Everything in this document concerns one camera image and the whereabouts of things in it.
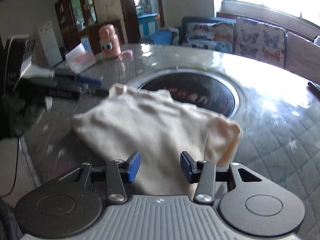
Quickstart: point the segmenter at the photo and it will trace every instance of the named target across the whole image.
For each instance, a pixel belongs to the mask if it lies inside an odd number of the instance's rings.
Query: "orange object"
[[[121,55],[119,38],[112,24],[104,25],[99,30],[100,45],[105,59],[116,58]]]

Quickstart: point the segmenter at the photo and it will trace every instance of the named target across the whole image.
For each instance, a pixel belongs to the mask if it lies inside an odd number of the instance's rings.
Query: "doorway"
[[[121,0],[129,43],[164,27],[162,0]]]

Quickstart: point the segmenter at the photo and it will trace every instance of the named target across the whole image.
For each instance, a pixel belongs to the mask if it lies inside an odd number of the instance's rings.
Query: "white logo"
[[[162,204],[163,202],[165,202],[165,200],[162,199],[162,198],[159,198],[159,199],[156,200],[156,202],[159,203],[159,204]]]

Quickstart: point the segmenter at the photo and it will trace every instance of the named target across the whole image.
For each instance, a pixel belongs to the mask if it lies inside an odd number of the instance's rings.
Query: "gray ribbed plate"
[[[25,235],[23,240],[36,240]],[[68,240],[248,240],[227,226],[210,206],[187,196],[133,196],[124,205],[110,206],[85,232]],[[274,238],[299,240],[295,235]]]

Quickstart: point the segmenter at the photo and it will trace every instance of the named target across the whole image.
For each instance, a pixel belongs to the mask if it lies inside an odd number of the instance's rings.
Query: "black cable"
[[[17,160],[16,160],[16,171],[15,171],[15,175],[14,175],[13,186],[12,186],[12,189],[7,194],[4,194],[4,195],[0,196],[0,198],[5,198],[5,197],[9,196],[13,192],[13,189],[14,189],[14,187],[16,185],[17,170],[18,170],[18,158],[19,158],[19,138],[18,138],[17,141],[18,141],[18,143],[17,143]]]

